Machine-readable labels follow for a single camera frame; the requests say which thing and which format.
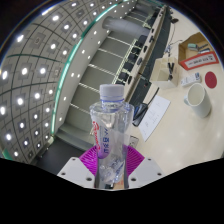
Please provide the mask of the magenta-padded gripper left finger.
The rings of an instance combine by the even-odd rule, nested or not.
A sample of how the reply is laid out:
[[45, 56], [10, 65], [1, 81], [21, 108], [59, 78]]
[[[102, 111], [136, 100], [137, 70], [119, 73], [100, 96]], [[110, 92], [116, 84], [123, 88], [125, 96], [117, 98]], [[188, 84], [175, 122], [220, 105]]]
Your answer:
[[58, 176], [84, 188], [94, 188], [98, 170], [96, 147], [84, 152], [80, 157], [71, 157]]

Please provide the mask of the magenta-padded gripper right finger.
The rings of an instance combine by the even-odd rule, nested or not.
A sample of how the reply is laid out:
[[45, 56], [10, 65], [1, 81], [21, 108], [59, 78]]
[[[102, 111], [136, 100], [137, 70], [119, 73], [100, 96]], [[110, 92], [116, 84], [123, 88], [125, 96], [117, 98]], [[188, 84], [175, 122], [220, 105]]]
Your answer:
[[159, 180], [164, 176], [158, 164], [149, 157], [144, 157], [135, 148], [127, 147], [124, 171], [124, 188], [133, 189], [143, 187]]

